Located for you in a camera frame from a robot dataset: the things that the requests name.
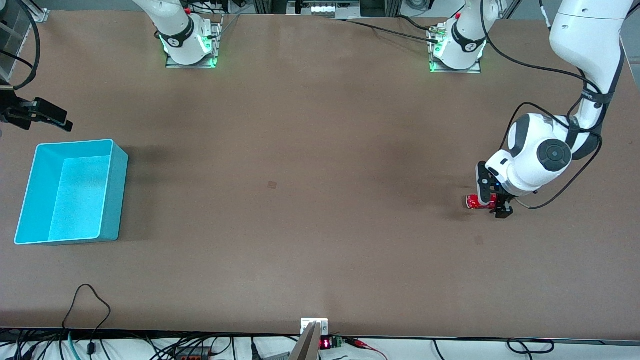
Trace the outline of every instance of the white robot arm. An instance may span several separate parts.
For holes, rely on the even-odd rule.
[[[624,64],[620,29],[634,0],[564,0],[550,43],[564,61],[585,73],[575,116],[528,113],[511,126],[508,149],[477,167],[478,201],[495,200],[495,215],[509,216],[509,201],[560,176],[573,160],[596,150],[607,108]]]
[[[459,17],[438,25],[438,31],[444,36],[436,36],[440,44],[435,47],[433,56],[451,69],[469,69],[482,54],[486,38],[480,16],[481,1],[484,26],[489,31],[499,16],[496,0],[466,0]]]
[[[192,65],[212,52],[211,20],[184,11],[180,0],[132,0],[158,29],[166,53],[178,64]]]

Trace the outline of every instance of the wire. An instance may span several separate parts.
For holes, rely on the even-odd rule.
[[[545,24],[547,25],[547,29],[551,31],[551,23],[549,22],[549,17],[547,16],[545,5],[542,3],[542,0],[538,0],[538,4],[540,5],[540,11],[542,12],[542,16],[545,18]]]
[[[412,38],[412,39],[416,39],[416,40],[421,40],[421,41],[426,41],[426,42],[431,42],[431,43],[437,43],[438,41],[435,39],[429,39],[429,38],[421,38],[421,37],[416,37],[413,35],[409,35],[409,34],[404,34],[404,33],[399,33],[397,31],[393,31],[393,30],[389,30],[389,29],[383,29],[383,28],[379,28],[377,26],[374,25],[369,25],[369,24],[364,24],[363,22],[357,22],[357,21],[347,21],[349,24],[356,24],[356,25],[361,25],[361,26],[366,26],[367,28],[372,28],[375,30],[380,30],[380,31],[384,31],[386,33],[390,33],[390,34],[394,34],[394,35],[398,35],[401,37],[406,37],[406,38]]]
[[[573,109],[576,107],[576,105],[579,103],[579,101],[580,101],[580,99],[571,107],[571,109],[569,110],[569,113],[571,113],[571,111],[573,111]],[[554,121],[556,123],[560,124],[565,129],[569,128],[568,125],[566,125],[564,122],[561,122],[556,116],[551,114],[546,109],[542,108],[541,106],[539,106],[537,104],[534,104],[533,102],[525,101],[522,104],[518,105],[516,110],[513,112],[513,115],[511,116],[511,119],[509,120],[509,125],[507,126],[507,131],[504,133],[504,137],[502,138],[502,142],[500,143],[500,147],[498,148],[498,150],[502,149],[502,147],[504,146],[504,143],[506,142],[507,137],[509,136],[509,130],[511,129],[511,125],[513,124],[513,120],[515,119],[516,115],[520,111],[520,108],[522,108],[522,106],[525,106],[525,105],[533,106],[534,108],[536,108],[536,109],[542,111],[543,113],[545,113],[550,118],[554,119]],[[548,201],[546,201],[542,205],[530,206],[530,205],[527,205],[527,204],[523,203],[520,199],[518,199],[518,197],[516,197],[516,202],[519,203],[520,205],[522,205],[526,209],[537,210],[537,209],[544,208],[545,206],[551,204],[560,195],[562,195],[564,193],[564,191],[567,188],[569,188],[569,186],[580,176],[580,174],[587,169],[587,167],[593,162],[593,160],[595,160],[596,156],[598,156],[598,153],[600,153],[600,150],[602,149],[602,143],[603,143],[602,136],[600,136],[598,133],[594,133],[593,130],[595,128],[597,128],[601,123],[602,123],[602,119],[598,123],[596,123],[593,127],[589,128],[589,129],[580,128],[580,132],[581,133],[589,133],[590,135],[593,135],[593,136],[597,137],[597,139],[598,139],[598,147],[596,148],[596,150],[593,153],[593,155],[591,155],[590,159],[582,166],[582,168],[577,173],[575,173],[575,175],[567,182],[567,184],[564,187],[562,187],[560,189],[560,191],[558,191],[551,199],[549,199]]]
[[[520,344],[520,346],[524,349],[524,350],[516,350],[511,346],[511,342],[515,341],[518,344]],[[529,348],[527,347],[527,345],[525,345],[524,342],[522,342],[522,340],[520,339],[507,339],[507,347],[509,348],[509,350],[511,350],[512,352],[516,353],[516,354],[520,354],[520,355],[528,355],[529,356],[529,360],[533,360],[533,354],[549,354],[551,351],[556,349],[556,344],[552,341],[552,340],[548,340],[548,341],[542,341],[543,343],[547,343],[547,344],[551,344],[551,347],[547,350],[539,350],[539,351],[533,351],[533,350],[529,350]]]
[[[78,296],[78,293],[80,292],[80,289],[83,287],[88,287],[89,289],[91,289],[91,291],[93,292],[93,295],[95,296],[96,299],[98,299],[101,303],[103,303],[106,307],[107,307],[107,316],[104,317],[104,319],[102,319],[102,321],[98,324],[98,326],[96,326],[94,328],[94,330],[92,331],[92,336],[93,334],[95,334],[95,332],[98,330],[98,328],[100,326],[102,326],[102,324],[104,324],[105,321],[107,321],[107,319],[109,318],[109,316],[111,316],[111,306],[104,301],[100,295],[98,295],[98,293],[95,291],[95,289],[93,288],[93,286],[91,286],[90,284],[82,284],[80,286],[77,287],[76,289],[76,293],[74,294],[74,299],[71,301],[71,306],[69,307],[69,311],[67,311],[67,314],[65,315],[65,318],[62,320],[62,329],[66,329],[67,328],[67,319],[69,318],[69,315],[71,314],[71,310],[73,310],[74,305],[76,304],[76,298]]]
[[[377,353],[379,353],[380,355],[382,355],[382,357],[384,357],[384,358],[385,358],[385,360],[389,360],[389,359],[387,358],[387,356],[386,356],[382,351],[380,351],[380,350],[378,350],[378,349],[375,349],[375,348],[372,348],[372,347],[370,347],[369,345],[367,345],[367,348],[366,348],[365,350],[371,350],[371,351],[377,352]]]
[[[637,3],[634,7],[631,8],[631,10],[629,10],[629,12],[627,13],[627,17],[625,18],[628,19],[631,15],[634,14],[634,12],[636,12],[636,10],[638,10],[638,8],[640,7],[640,3]]]
[[[30,2],[31,4],[33,4],[33,6],[35,6],[35,7],[36,7],[36,9],[38,9],[38,10],[40,10],[40,11],[43,11],[43,10],[42,10],[42,8],[41,8],[38,4],[36,4],[36,2],[35,2],[34,0],[29,0],[29,2]]]
[[[33,65],[32,65],[30,62],[28,62],[27,60],[25,60],[25,59],[21,58],[20,56],[16,56],[16,55],[14,55],[14,54],[12,54],[12,53],[7,53],[7,52],[6,52],[6,51],[4,51],[4,50],[0,50],[0,54],[7,55],[7,56],[9,56],[10,58],[12,58],[12,59],[14,59],[14,60],[17,60],[17,61],[19,61],[19,62],[21,62],[21,63],[23,63],[23,64],[27,65],[29,68],[33,69]]]
[[[29,22],[31,23],[31,27],[33,28],[33,36],[35,37],[35,41],[36,41],[36,55],[35,55],[35,59],[33,60],[33,65],[30,66],[31,71],[29,72],[29,75],[21,84],[15,85],[12,87],[13,90],[20,90],[21,88],[24,88],[25,86],[29,85],[35,79],[36,74],[38,72],[38,66],[40,64],[40,32],[38,31],[38,25],[36,24],[36,21],[33,19],[33,16],[29,11],[29,7],[25,3],[23,3],[21,0],[15,0],[15,2],[22,8],[22,11],[24,11],[27,17],[29,18]]]
[[[454,12],[454,13],[453,13],[453,15],[451,15],[449,18],[451,19],[451,18],[453,18],[454,16],[456,16],[459,12],[461,12],[461,11],[462,11],[462,9],[464,9],[464,8],[465,8],[465,6],[466,6],[466,5],[463,5],[462,7],[460,7],[460,9],[458,9],[458,11],[457,11],[457,12]]]
[[[432,341],[433,341],[433,346],[435,346],[436,348],[436,352],[438,353],[438,356],[440,356],[440,360],[444,360],[444,356],[442,356],[442,353],[440,352],[440,348],[438,347],[438,342],[436,341],[436,339],[433,339]]]
[[[76,346],[74,345],[73,340],[71,339],[71,332],[69,331],[69,334],[67,335],[67,342],[69,343],[69,347],[71,348],[71,354],[74,355],[74,358],[76,360],[82,360],[80,359],[80,357],[78,356],[78,352],[76,351]]]
[[[240,11],[236,12],[236,13],[234,14],[234,15],[236,15],[236,17],[234,17],[234,19],[233,19],[233,20],[231,20],[231,21],[229,22],[229,24],[228,24],[227,26],[225,26],[225,28],[224,28],[224,29],[222,29],[222,31],[220,31],[220,36],[222,36],[222,34],[224,34],[224,33],[225,33],[225,31],[226,31],[229,27],[231,27],[231,25],[233,25],[233,24],[234,24],[234,23],[235,23],[235,22],[240,18],[240,15],[241,15],[243,12],[245,12],[245,11],[247,11],[247,10],[249,10],[249,9],[250,9],[250,8],[246,8],[246,9],[244,9],[244,10],[240,10]]]
[[[102,342],[102,338],[100,338],[100,346],[102,347],[102,352],[107,357],[107,360],[111,360],[111,356],[109,356],[109,352],[107,351],[107,348],[104,347],[104,343]]]
[[[583,82],[586,82],[587,84],[593,86],[593,88],[596,90],[596,92],[598,94],[602,94],[602,91],[600,91],[600,88],[598,88],[598,85],[595,85],[594,82],[592,82],[591,80],[585,78],[584,76],[580,76],[578,74],[574,74],[574,73],[572,73],[570,71],[564,71],[564,70],[559,70],[559,69],[553,69],[553,68],[550,68],[550,67],[544,67],[544,66],[531,65],[531,64],[528,64],[528,63],[524,63],[524,62],[522,62],[520,60],[516,60],[516,59],[510,57],[509,55],[503,53],[502,51],[500,51],[500,49],[498,49],[495,46],[495,44],[493,43],[493,40],[491,40],[491,38],[489,37],[489,32],[487,31],[486,25],[484,24],[484,1],[480,2],[480,23],[482,24],[482,30],[484,32],[484,36],[486,37],[486,42],[489,45],[491,45],[493,50],[495,50],[495,52],[498,53],[503,58],[505,58],[505,59],[507,59],[507,60],[509,60],[509,61],[511,61],[513,63],[516,63],[518,65],[521,65],[521,66],[524,66],[524,67],[529,67],[531,69],[537,69],[537,70],[543,70],[543,71],[549,71],[549,72],[556,72],[558,74],[564,74],[564,75],[571,76],[571,77],[576,78],[576,79],[580,79]]]
[[[235,342],[235,339],[233,337],[231,337],[231,349],[233,349],[233,352],[234,352],[234,360],[237,360],[237,358],[236,358],[236,342]]]
[[[213,342],[211,343],[211,355],[212,355],[212,356],[218,356],[218,355],[220,355],[220,354],[224,353],[224,352],[225,352],[225,351],[227,351],[227,350],[229,349],[229,347],[231,346],[231,337],[229,337],[229,344],[227,345],[227,347],[225,347],[221,352],[215,352],[215,351],[213,351],[213,344],[215,344],[215,343],[216,343],[216,340],[218,340],[218,339],[219,339],[219,338],[215,338],[215,339],[213,339]]]
[[[413,25],[414,27],[416,27],[416,28],[418,28],[420,30],[429,31],[429,28],[431,27],[431,26],[422,26],[422,25],[418,24],[417,22],[413,21],[413,19],[410,18],[409,16],[398,15],[396,17],[399,17],[400,19],[407,20],[411,25]]]
[[[537,209],[544,208],[545,206],[551,204],[560,195],[562,195],[562,193],[580,176],[580,174],[583,171],[585,171],[585,169],[587,169],[587,167],[593,162],[593,160],[596,158],[596,156],[598,156],[598,153],[600,152],[600,149],[602,149],[602,136],[600,136],[599,134],[596,134],[596,133],[591,133],[591,134],[598,138],[598,147],[596,148],[596,151],[593,153],[593,155],[591,155],[589,160],[587,160],[587,162],[582,166],[582,168],[580,168],[580,170],[577,173],[575,173],[575,175],[571,178],[571,180],[569,180],[569,182],[562,189],[560,189],[560,191],[557,194],[555,194],[549,201],[545,202],[542,205],[538,205],[538,206],[528,206],[526,204],[523,204],[520,201],[518,201],[518,203],[520,205],[524,206],[527,209],[537,210]]]

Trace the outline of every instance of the black cable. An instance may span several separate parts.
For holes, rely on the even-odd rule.
[[[436,339],[432,339],[433,341],[433,346],[436,347],[436,352],[438,353],[438,356],[440,356],[440,360],[444,360],[444,356],[442,356],[442,353],[440,352],[440,348],[438,347],[438,342],[436,341]]]
[[[40,64],[40,32],[38,31],[38,25],[36,24],[36,21],[33,19],[33,16],[29,11],[29,7],[25,3],[23,3],[21,0],[15,0],[15,2],[22,8],[22,10],[26,13],[27,17],[29,18],[29,22],[31,23],[31,27],[33,28],[33,36],[35,37],[35,41],[36,41],[36,56],[35,56],[35,59],[33,60],[33,66],[31,68],[31,72],[29,72],[29,75],[21,84],[13,86],[14,90],[20,90],[21,88],[24,88],[25,86],[29,85],[35,79],[36,73],[38,72],[38,66]]]
[[[215,338],[213,339],[213,342],[211,343],[211,355],[212,356],[218,356],[222,353],[224,353],[225,351],[227,351],[229,349],[229,347],[231,347],[231,337],[229,337],[229,345],[227,345],[227,347],[225,347],[221,352],[215,352],[213,351],[213,344],[216,343],[216,340],[218,340],[219,338]]]
[[[398,17],[400,19],[407,20],[411,25],[413,25],[414,27],[416,27],[416,28],[418,28],[420,30],[429,31],[429,28],[431,27],[431,26],[422,26],[422,25],[418,24],[417,22],[413,21],[413,19],[410,18],[409,16],[398,15],[396,17]]]
[[[438,42],[438,41],[437,41],[437,40],[435,40],[435,39],[421,38],[421,37],[416,37],[416,36],[409,35],[409,34],[399,33],[399,32],[397,32],[397,31],[393,31],[393,30],[389,30],[389,29],[384,29],[384,28],[379,28],[379,27],[374,26],[374,25],[364,24],[363,22],[347,21],[347,23],[349,23],[349,24],[361,25],[361,26],[366,26],[367,28],[372,28],[372,29],[375,29],[375,30],[384,31],[384,32],[386,32],[386,33],[390,33],[390,34],[398,35],[398,36],[401,36],[401,37],[412,38],[412,39],[421,40],[421,41],[426,41],[426,42],[432,42],[432,43],[434,43],[434,44]]]
[[[638,10],[638,8],[640,7],[640,3],[637,3],[634,7],[631,8],[631,10],[629,10],[629,12],[627,13],[627,17],[625,18],[628,19],[631,15],[634,14],[634,12],[636,12],[636,10]]]
[[[60,359],[61,360],[65,360],[65,356],[64,356],[64,354],[62,354],[62,339],[65,337],[65,332],[66,332],[66,330],[62,329],[60,331],[60,336],[58,338],[58,350],[60,351]]]
[[[233,349],[234,351],[234,360],[237,360],[236,358],[236,342],[234,338],[231,338],[231,349]]]
[[[572,108],[570,109],[569,112],[573,111],[574,107],[579,103],[580,99],[578,100],[578,102],[576,102],[574,104],[574,106],[572,106]],[[509,125],[507,127],[507,131],[504,133],[504,137],[502,138],[502,142],[500,143],[500,147],[498,148],[498,150],[502,149],[502,147],[504,146],[504,143],[507,140],[507,137],[509,136],[509,130],[511,129],[511,125],[513,123],[513,120],[515,119],[516,115],[518,114],[518,112],[520,111],[520,108],[522,108],[522,106],[525,105],[529,105],[529,106],[533,106],[534,108],[542,111],[543,113],[545,113],[547,116],[549,116],[550,118],[554,119],[554,121],[558,124],[560,124],[561,126],[563,126],[565,129],[569,128],[569,125],[566,125],[565,123],[561,122],[555,115],[551,114],[549,111],[547,111],[546,109],[542,108],[541,106],[534,104],[533,102],[528,102],[525,101],[522,104],[518,105],[518,107],[516,108],[516,111],[513,112],[513,115],[511,116],[511,119],[509,120]],[[558,191],[551,199],[549,199],[548,201],[546,201],[545,203],[543,203],[542,205],[538,205],[538,206],[529,206],[529,205],[525,205],[522,202],[519,202],[522,206],[525,206],[525,208],[529,209],[529,210],[537,210],[537,209],[541,209],[544,208],[545,206],[551,204],[554,200],[556,200],[560,195],[562,195],[564,193],[564,191],[569,188],[569,186],[580,176],[580,174],[585,171],[587,169],[587,167],[593,162],[593,160],[596,158],[596,156],[598,156],[598,153],[600,152],[600,150],[602,149],[602,136],[600,136],[598,133],[594,133],[593,130],[595,128],[597,128],[600,124],[602,123],[602,120],[599,121],[598,123],[596,123],[593,127],[589,128],[589,129],[580,129],[581,133],[589,133],[595,137],[598,138],[598,147],[596,148],[595,152],[593,153],[593,155],[590,157],[590,159],[582,166],[582,168],[575,173],[575,175],[565,184],[564,187],[562,187],[560,189],[560,191]]]
[[[580,168],[580,170],[577,173],[575,173],[575,175],[571,178],[571,180],[569,180],[569,182],[562,189],[560,189],[560,191],[557,194],[555,194],[549,201],[545,202],[542,205],[529,206],[528,209],[537,210],[537,209],[544,208],[545,206],[551,204],[560,195],[562,195],[562,193],[580,176],[580,174],[583,171],[585,171],[585,169],[587,169],[587,167],[591,164],[591,162],[593,162],[593,160],[596,158],[596,156],[598,156],[598,153],[600,152],[600,149],[602,149],[602,136],[600,136],[599,134],[596,134],[596,133],[591,133],[591,134],[598,138],[598,147],[596,148],[596,151],[593,153],[593,155],[591,155],[590,159],[584,164],[584,166],[582,166],[582,168]]]
[[[465,5],[463,5],[460,9],[458,9],[458,11],[457,11],[457,12],[454,12],[454,13],[453,13],[453,15],[451,15],[449,18],[450,18],[450,19],[451,19],[451,18],[453,18],[453,17],[454,17],[454,16],[456,16],[459,12],[461,12],[461,11],[462,11],[462,9],[464,9],[464,8],[465,8]]]
[[[516,350],[511,346],[511,342],[515,341],[518,344],[520,344],[520,346],[524,349],[524,350]],[[527,355],[529,356],[529,360],[533,360],[533,354],[538,354],[538,355],[542,355],[542,354],[549,354],[550,352],[552,352],[553,350],[556,349],[556,344],[552,341],[552,340],[548,340],[548,341],[540,341],[542,343],[546,343],[546,344],[551,344],[551,347],[547,350],[539,350],[539,351],[533,351],[533,350],[529,350],[529,348],[527,347],[527,345],[525,345],[524,342],[522,342],[522,340],[520,339],[507,339],[507,347],[509,348],[509,350],[511,350],[512,352],[516,353],[516,354],[520,354],[520,355]]]
[[[44,10],[42,10],[42,8],[41,8],[38,4],[36,4],[36,2],[35,2],[34,0],[29,0],[29,2],[30,2],[31,4],[33,4],[33,6],[35,6],[35,7],[36,7],[38,10],[40,10],[41,12],[43,12],[43,11],[44,11]]]
[[[109,352],[107,351],[107,348],[104,347],[104,343],[102,342],[102,338],[99,338],[99,340],[100,340],[100,346],[102,347],[102,352],[107,357],[107,360],[111,360],[111,356],[109,356]]]
[[[495,44],[493,43],[493,41],[489,37],[489,32],[486,30],[486,25],[484,24],[484,1],[480,2],[480,23],[482,24],[482,30],[484,32],[484,36],[486,37],[486,42],[489,45],[491,45],[493,50],[496,53],[498,53],[501,57],[503,57],[503,58],[513,62],[513,63],[516,63],[518,65],[521,65],[521,66],[524,66],[524,67],[528,67],[530,69],[543,70],[543,71],[549,71],[549,72],[556,72],[558,74],[564,74],[564,75],[571,76],[571,77],[576,78],[576,79],[580,79],[583,82],[586,82],[589,85],[593,86],[593,88],[596,90],[596,92],[598,94],[602,94],[602,91],[600,91],[600,88],[598,88],[598,85],[595,85],[594,82],[592,82],[591,80],[585,78],[584,76],[580,76],[578,74],[574,74],[574,73],[572,73],[570,71],[564,71],[564,70],[559,70],[559,69],[553,69],[553,68],[550,68],[550,67],[537,66],[537,65],[531,65],[531,64],[528,64],[528,63],[524,63],[524,62],[522,62],[520,60],[516,60],[516,59],[510,57],[509,55],[503,53],[502,51],[500,51],[500,49],[498,49],[495,46]]]
[[[33,65],[32,65],[30,62],[28,62],[27,60],[25,60],[25,59],[21,58],[20,56],[16,56],[16,55],[14,55],[14,54],[12,54],[12,53],[7,53],[7,52],[6,52],[6,51],[4,51],[4,50],[0,50],[0,54],[7,55],[7,56],[9,56],[11,59],[17,60],[17,61],[19,61],[19,62],[21,62],[21,63],[23,63],[23,64],[27,65],[29,68],[33,69]]]
[[[93,286],[91,286],[90,284],[82,284],[80,286],[77,287],[76,289],[76,293],[74,294],[74,299],[71,301],[71,306],[69,307],[69,311],[67,311],[67,314],[65,315],[65,318],[62,320],[62,329],[65,330],[67,328],[67,319],[69,318],[69,315],[71,314],[71,310],[73,310],[74,305],[76,304],[76,298],[78,296],[78,293],[80,292],[80,289],[83,287],[88,287],[89,289],[91,289],[91,291],[93,292],[93,295],[95,296],[96,299],[98,299],[98,301],[100,301],[101,303],[103,303],[106,307],[107,307],[107,316],[104,317],[104,319],[102,319],[102,321],[98,324],[98,326],[96,326],[94,328],[94,330],[92,331],[92,334],[95,334],[95,332],[98,330],[98,328],[100,326],[102,326],[102,324],[104,324],[105,321],[107,321],[107,319],[109,318],[109,316],[111,316],[111,306],[104,301],[100,295],[98,295],[98,293],[95,291],[95,289],[93,288]]]

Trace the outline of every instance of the tabletop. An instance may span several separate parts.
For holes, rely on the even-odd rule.
[[[317,17],[243,15],[212,70],[165,69],[144,13],[52,12],[39,28],[40,69],[19,95],[75,126],[3,127],[0,326],[60,326],[87,282],[113,308],[106,328],[295,333],[317,316],[343,334],[640,340],[628,66],[593,164],[546,208],[497,220],[463,207],[476,163],[521,102],[565,113],[579,81],[491,49],[482,74],[430,73],[424,42]],[[498,21],[492,38],[572,70],[542,22]],[[119,240],[14,245],[36,145],[98,138],[129,155]],[[68,326],[104,312],[83,291]]]

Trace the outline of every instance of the plastic container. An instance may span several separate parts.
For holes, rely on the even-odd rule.
[[[117,240],[128,160],[110,139],[38,145],[14,242]]]

